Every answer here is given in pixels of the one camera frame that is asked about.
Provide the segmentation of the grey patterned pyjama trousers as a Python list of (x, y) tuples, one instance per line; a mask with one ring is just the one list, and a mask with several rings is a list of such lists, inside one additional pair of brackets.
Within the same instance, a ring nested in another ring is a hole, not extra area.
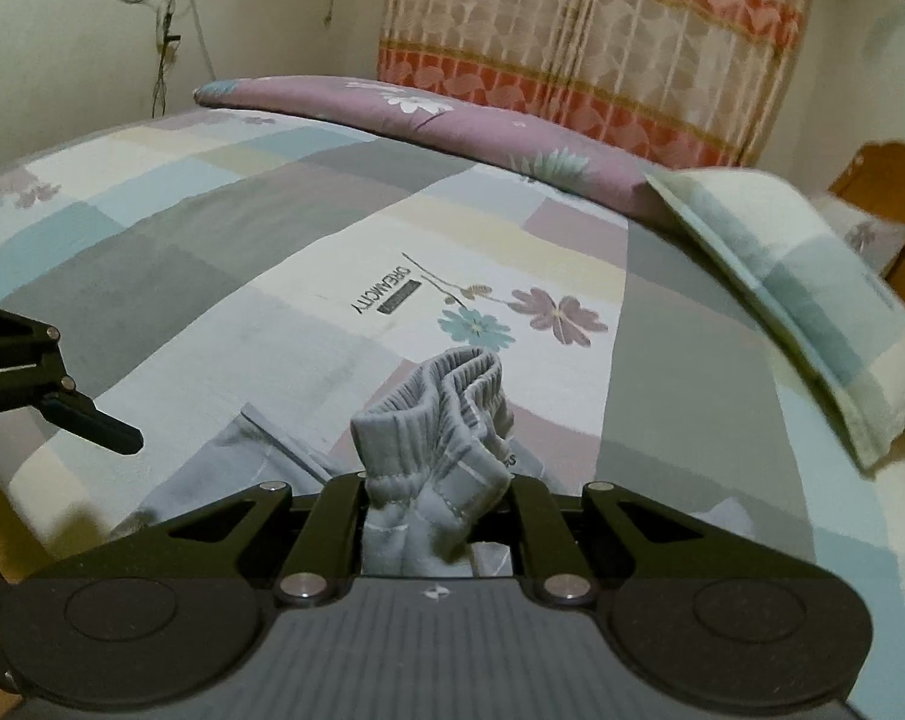
[[(387, 577), (506, 577), (512, 556), (499, 536), (473, 543), (478, 520), (512, 478), (530, 476), (551, 491), (557, 478), (512, 434), (514, 415), (493, 351), (454, 348), (415, 367), (350, 421), (365, 468), (369, 509), (363, 569)], [(244, 406), (233, 421), (153, 489), (116, 536), (196, 511), (256, 484), (281, 481), (317, 494), (347, 473), (322, 454)]]

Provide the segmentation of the checked patchwork bed sheet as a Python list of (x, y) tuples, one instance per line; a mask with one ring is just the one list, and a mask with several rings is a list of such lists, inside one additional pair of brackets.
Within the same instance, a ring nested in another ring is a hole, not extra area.
[(117, 457), (0, 415), (0, 493), (49, 553), (156, 511), (205, 445), (358, 461), (350, 419), (444, 349), (500, 355), (551, 481), (608, 479), (844, 577), (872, 653), (852, 699), (905, 718), (905, 436), (868, 478), (708, 257), (550, 185), (392, 138), (194, 110), (0, 171), (0, 309), (142, 431)]

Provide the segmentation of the checked pastel pillow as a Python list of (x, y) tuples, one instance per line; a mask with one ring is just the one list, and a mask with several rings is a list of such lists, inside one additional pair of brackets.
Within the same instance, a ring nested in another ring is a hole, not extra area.
[(754, 169), (654, 169), (646, 181), (753, 305), (870, 472), (905, 433), (905, 304), (794, 185)]

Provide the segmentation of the purple floral rolled quilt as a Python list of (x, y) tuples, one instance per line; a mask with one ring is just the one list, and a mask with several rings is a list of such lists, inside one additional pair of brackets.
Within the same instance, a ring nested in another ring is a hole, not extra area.
[(348, 76), (210, 82), (194, 91), (194, 101), (358, 128), (516, 172), (662, 231), (678, 227), (646, 182), (651, 163), (535, 115)]

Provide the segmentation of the small floral back pillow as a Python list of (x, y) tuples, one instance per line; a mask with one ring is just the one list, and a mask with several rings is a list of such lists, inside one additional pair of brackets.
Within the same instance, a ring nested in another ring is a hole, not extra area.
[(905, 249), (905, 223), (872, 215), (833, 193), (816, 193), (810, 203), (879, 277), (884, 278), (893, 270)]

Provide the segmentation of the wooden headboard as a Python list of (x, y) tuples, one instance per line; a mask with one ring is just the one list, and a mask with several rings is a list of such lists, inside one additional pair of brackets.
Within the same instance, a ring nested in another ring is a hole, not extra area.
[[(905, 223), (905, 143), (866, 143), (829, 192), (885, 220)], [(905, 248), (888, 277), (905, 304)]]

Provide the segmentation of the beige and red curtain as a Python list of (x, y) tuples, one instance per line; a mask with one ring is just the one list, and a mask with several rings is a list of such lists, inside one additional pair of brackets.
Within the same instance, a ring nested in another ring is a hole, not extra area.
[(758, 160), (810, 0), (387, 0), (382, 82), (669, 167)]

